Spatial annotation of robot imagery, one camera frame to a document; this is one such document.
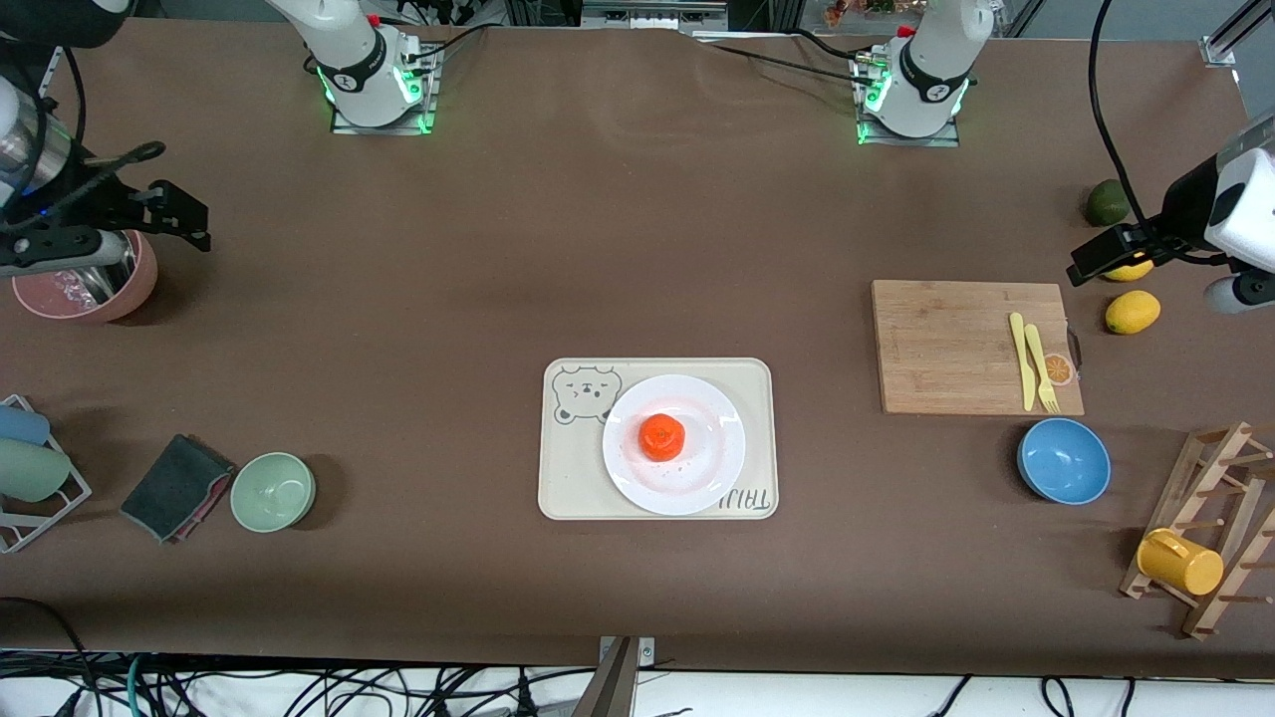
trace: wooden cutting board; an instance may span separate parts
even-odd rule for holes
[[[1046,355],[1074,360],[1058,285],[872,282],[885,412],[1044,416],[1039,398],[1023,410],[1012,311],[1037,325]],[[1062,415],[1085,415],[1079,378],[1054,393]]]

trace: blue cup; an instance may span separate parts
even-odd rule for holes
[[[48,443],[48,418],[13,406],[0,406],[0,438],[45,445]]]

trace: beige tray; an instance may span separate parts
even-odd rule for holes
[[[586,399],[560,401],[553,381],[592,379]],[[657,515],[621,495],[602,461],[602,427],[630,387],[663,374],[704,379],[743,420],[740,481],[717,505],[692,515]],[[558,358],[544,371],[541,410],[541,513],[555,521],[757,521],[779,505],[770,369],[756,358]]]

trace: green bowl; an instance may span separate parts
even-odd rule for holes
[[[272,533],[296,523],[315,501],[315,477],[289,453],[254,458],[231,486],[231,512],[254,533]]]

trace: blue bowl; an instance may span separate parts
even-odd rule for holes
[[[1102,439],[1082,424],[1046,418],[1019,444],[1019,473],[1040,498],[1084,505],[1107,490],[1112,461]]]

